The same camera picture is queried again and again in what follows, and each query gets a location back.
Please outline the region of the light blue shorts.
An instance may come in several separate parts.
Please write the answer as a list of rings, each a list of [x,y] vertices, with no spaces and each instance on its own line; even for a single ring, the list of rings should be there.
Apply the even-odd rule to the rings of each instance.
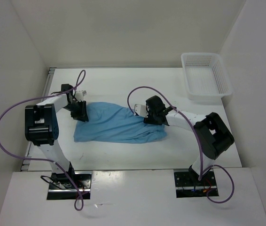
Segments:
[[[163,125],[145,124],[129,108],[107,102],[91,102],[86,106],[89,121],[78,121],[74,142],[111,142],[144,144],[166,138]]]

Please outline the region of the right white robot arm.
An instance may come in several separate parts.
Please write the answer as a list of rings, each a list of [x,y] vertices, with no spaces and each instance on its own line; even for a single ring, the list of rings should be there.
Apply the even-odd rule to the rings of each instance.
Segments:
[[[205,180],[215,160],[233,143],[234,137],[217,113],[200,115],[165,107],[158,96],[146,100],[145,105],[135,105],[134,111],[144,118],[144,123],[179,127],[194,133],[200,154],[189,167],[189,180],[199,185]]]

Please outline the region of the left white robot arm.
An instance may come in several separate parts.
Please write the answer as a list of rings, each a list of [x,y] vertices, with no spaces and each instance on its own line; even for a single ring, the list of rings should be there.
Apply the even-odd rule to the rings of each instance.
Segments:
[[[58,142],[59,127],[56,113],[70,112],[72,119],[87,122],[86,91],[73,91],[70,84],[61,85],[61,91],[37,105],[25,107],[25,137],[37,146],[50,161],[51,179],[55,186],[73,188],[77,177],[71,162],[64,156]]]

